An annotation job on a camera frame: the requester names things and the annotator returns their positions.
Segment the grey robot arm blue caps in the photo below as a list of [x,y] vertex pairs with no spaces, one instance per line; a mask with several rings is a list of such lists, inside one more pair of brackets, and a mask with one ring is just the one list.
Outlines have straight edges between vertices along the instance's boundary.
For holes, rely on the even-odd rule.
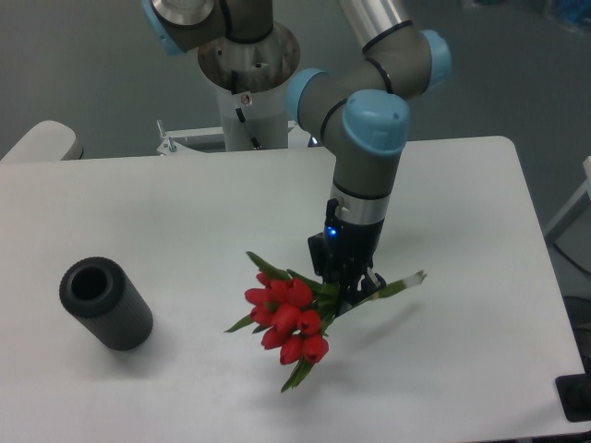
[[146,1],[169,54],[195,51],[216,90],[229,151],[280,149],[295,122],[336,160],[323,231],[309,238],[315,272],[347,309],[385,288],[373,270],[394,178],[407,141],[408,101],[445,81],[446,41],[417,29],[400,1],[340,4],[363,59],[334,77],[300,69],[294,34],[270,1]]

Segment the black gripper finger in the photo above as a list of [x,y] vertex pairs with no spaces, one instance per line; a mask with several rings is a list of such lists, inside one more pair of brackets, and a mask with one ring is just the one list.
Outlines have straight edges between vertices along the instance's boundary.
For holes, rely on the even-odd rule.
[[325,243],[323,233],[317,233],[308,238],[308,249],[315,275],[321,277],[323,282],[332,282],[329,248]]
[[371,268],[358,276],[346,275],[340,281],[341,307],[355,307],[386,286],[386,281]]

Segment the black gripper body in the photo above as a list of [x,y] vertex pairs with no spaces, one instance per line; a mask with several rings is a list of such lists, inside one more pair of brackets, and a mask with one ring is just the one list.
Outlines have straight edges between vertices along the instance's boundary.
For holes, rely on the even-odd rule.
[[384,220],[371,224],[346,221],[344,207],[337,198],[327,202],[325,245],[327,264],[325,281],[338,282],[341,289],[356,289],[361,281],[381,288],[385,280],[373,270],[373,255],[378,247]]

